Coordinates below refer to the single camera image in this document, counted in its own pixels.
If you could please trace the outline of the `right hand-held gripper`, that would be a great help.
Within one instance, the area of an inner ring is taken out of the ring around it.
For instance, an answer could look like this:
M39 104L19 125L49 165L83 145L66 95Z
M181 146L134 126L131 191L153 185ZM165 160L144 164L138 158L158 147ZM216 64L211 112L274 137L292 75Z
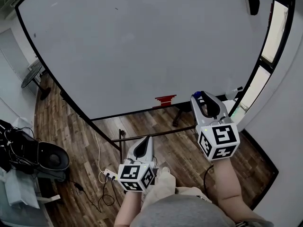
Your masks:
M196 121L197 143L208 161L233 156L240 144L237 125L228 115L225 104L216 96L201 91L206 112L193 95L190 98Z

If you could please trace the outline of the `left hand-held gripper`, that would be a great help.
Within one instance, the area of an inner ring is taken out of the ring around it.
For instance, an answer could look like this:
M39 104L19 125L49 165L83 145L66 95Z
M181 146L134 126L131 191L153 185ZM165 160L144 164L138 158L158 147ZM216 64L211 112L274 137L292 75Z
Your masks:
M145 136L128 150L127 159L119 165L117 181L127 192L146 192L155 184L156 163L153 161L153 137Z

